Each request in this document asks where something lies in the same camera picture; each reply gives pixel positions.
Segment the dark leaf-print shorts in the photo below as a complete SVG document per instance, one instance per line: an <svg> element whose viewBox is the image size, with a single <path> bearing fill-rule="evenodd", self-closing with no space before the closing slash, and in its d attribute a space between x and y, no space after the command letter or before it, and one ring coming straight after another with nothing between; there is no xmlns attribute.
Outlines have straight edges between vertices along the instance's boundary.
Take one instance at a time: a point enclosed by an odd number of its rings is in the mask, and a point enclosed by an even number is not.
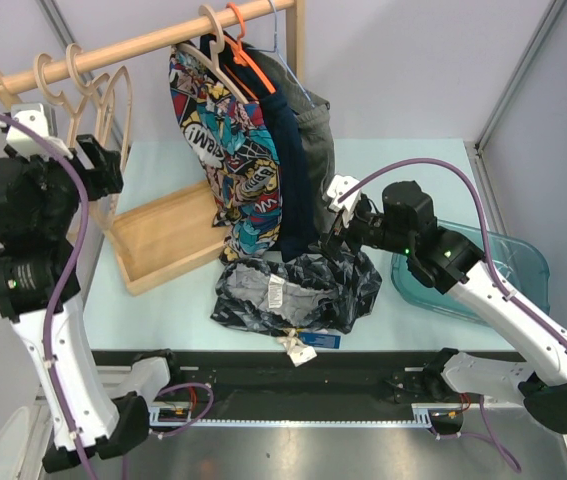
<svg viewBox="0 0 567 480"><path fill-rule="evenodd" d="M369 315L382 277L364 253L339 261L303 254L287 262L240 259L219 277L211 319L234 330L282 336L295 330L352 331Z"/></svg>

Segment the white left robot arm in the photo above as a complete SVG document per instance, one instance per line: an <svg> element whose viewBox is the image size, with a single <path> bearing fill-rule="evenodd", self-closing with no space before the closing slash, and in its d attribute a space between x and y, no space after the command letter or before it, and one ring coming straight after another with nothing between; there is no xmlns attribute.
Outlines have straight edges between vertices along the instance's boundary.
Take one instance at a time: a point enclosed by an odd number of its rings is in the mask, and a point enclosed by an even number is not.
<svg viewBox="0 0 567 480"><path fill-rule="evenodd" d="M0 315L26 346L54 418L42 458L55 473L99 456L123 457L148 437L146 400L129 391L109 398L82 321L72 219L89 221L89 204L123 187L121 155L81 134L66 158L0 158Z"/></svg>

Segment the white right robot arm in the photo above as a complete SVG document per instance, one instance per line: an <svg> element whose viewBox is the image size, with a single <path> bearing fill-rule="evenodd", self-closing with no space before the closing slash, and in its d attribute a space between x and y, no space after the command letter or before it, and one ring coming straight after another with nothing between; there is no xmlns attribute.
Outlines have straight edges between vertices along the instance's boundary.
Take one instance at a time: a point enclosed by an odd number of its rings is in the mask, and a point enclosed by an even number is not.
<svg viewBox="0 0 567 480"><path fill-rule="evenodd" d="M324 195L336 219L322 236L332 258L347 245L403 255L409 272L470 308L522 356L522 361L476 357L442 349L417 377L427 397L447 401L475 394L523 406L542 426L567 434L567 331L495 270L485 248L439 225L432 198L414 181L395 182L376 212L357 180L335 176Z"/></svg>

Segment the navy blue shorts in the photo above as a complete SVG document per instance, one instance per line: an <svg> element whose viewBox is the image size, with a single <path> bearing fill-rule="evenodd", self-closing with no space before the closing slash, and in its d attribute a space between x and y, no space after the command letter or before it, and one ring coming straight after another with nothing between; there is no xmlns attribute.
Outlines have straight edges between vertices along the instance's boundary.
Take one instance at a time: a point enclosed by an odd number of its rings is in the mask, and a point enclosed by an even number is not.
<svg viewBox="0 0 567 480"><path fill-rule="evenodd" d="M275 249L283 261L289 262L306 253L318 238L309 162L297 120L309 102L279 61L251 46L246 46L244 52L250 59L243 65L234 59L229 46L219 54L219 61L223 71L237 79L244 92L254 94L274 142L283 201L281 231Z"/></svg>

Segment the grey shorts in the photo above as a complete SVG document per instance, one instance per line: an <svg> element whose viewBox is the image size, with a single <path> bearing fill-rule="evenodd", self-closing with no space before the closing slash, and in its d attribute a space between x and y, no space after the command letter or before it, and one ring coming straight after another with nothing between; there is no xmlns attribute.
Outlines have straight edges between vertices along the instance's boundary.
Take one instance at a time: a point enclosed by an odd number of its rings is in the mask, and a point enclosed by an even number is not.
<svg viewBox="0 0 567 480"><path fill-rule="evenodd" d="M269 79L281 87L295 115L308 162L314 224L317 231L323 233L334 220L334 213L327 209L323 201L323 196L335 175L335 145L330 128L330 103L300 86L282 61L260 51L251 50L250 54Z"/></svg>

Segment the colourful comic-print shorts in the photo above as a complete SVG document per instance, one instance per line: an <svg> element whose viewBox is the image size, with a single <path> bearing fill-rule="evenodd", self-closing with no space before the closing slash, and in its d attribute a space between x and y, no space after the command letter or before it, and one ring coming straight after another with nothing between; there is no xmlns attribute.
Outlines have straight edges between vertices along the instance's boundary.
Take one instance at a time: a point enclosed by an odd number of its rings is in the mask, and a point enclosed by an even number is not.
<svg viewBox="0 0 567 480"><path fill-rule="evenodd" d="M204 170L227 229L222 263L260 256L275 245L282 220L279 158L255 95L234 75L240 102L195 55L172 47L169 85L180 131Z"/></svg>

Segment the orange plastic hanger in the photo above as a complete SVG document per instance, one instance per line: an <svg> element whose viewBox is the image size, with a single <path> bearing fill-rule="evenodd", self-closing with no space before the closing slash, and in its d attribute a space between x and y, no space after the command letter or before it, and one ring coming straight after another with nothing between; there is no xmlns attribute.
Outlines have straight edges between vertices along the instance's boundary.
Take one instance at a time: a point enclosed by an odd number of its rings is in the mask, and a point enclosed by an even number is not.
<svg viewBox="0 0 567 480"><path fill-rule="evenodd" d="M240 26L240 33L237 35L235 42L231 45L234 61L241 66L249 67L259 78L268 93L274 94L276 92L275 86L243 47L243 39L246 35L246 25L239 7L234 2L228 2L226 7L234 13Z"/></svg>

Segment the beige hanger with comic shorts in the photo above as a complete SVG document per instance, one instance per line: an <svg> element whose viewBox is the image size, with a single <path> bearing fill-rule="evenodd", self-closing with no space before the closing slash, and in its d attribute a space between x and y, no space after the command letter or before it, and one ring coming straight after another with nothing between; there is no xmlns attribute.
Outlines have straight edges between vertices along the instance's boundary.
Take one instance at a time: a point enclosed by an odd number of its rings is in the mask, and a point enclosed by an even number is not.
<svg viewBox="0 0 567 480"><path fill-rule="evenodd" d="M209 44L210 54L205 55L199 49L186 42L178 43L176 49L198 60L200 64L205 66L230 91L238 102L242 104L248 103L249 100L241 92L241 89L232 82L221 68L219 54L224 51L225 38L221 23L216 17L216 12L210 5L203 4L199 7L198 13L205 16L211 22L212 32L216 34L216 39Z"/></svg>

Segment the white blue price tags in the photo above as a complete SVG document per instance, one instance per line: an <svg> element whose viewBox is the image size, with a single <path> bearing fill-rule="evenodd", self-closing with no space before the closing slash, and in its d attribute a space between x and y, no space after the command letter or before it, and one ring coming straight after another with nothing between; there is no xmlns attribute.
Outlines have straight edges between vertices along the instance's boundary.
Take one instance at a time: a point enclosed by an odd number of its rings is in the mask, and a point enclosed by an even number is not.
<svg viewBox="0 0 567 480"><path fill-rule="evenodd" d="M340 348L341 336L322 329L318 331L288 329L276 338L294 367L304 365L317 357L317 348Z"/></svg>

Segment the teal plastic bin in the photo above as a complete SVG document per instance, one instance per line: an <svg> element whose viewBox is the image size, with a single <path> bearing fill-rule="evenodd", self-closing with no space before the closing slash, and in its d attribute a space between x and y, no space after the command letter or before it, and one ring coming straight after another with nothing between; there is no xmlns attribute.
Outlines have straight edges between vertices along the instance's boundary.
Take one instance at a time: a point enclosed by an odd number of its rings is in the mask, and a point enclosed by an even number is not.
<svg viewBox="0 0 567 480"><path fill-rule="evenodd" d="M550 314L550 269L545 257L522 240L489 232L490 251L497 271L545 314ZM486 325L469 307L449 295L420 284L408 271L407 260L394 254L391 280L400 296L410 305L467 322Z"/></svg>

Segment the white plastic container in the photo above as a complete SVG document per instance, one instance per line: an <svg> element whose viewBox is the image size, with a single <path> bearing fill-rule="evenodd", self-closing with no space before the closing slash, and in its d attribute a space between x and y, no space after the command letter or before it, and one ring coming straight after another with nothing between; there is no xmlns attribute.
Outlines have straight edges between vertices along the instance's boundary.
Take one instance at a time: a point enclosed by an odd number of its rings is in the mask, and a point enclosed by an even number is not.
<svg viewBox="0 0 567 480"><path fill-rule="evenodd" d="M30 437L30 409L19 407L0 430L0 480L19 478Z"/></svg>

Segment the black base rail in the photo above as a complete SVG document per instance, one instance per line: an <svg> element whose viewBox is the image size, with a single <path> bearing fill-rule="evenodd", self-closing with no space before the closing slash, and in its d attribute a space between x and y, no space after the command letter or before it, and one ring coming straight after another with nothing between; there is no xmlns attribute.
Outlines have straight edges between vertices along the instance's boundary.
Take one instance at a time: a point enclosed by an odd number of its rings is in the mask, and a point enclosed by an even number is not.
<svg viewBox="0 0 567 480"><path fill-rule="evenodd" d="M408 418L414 403L461 404L437 386L428 395L420 369L433 351L321 352L295 367L282 352L162 351L174 384L198 382L210 391L197 407L208 420L358 422Z"/></svg>

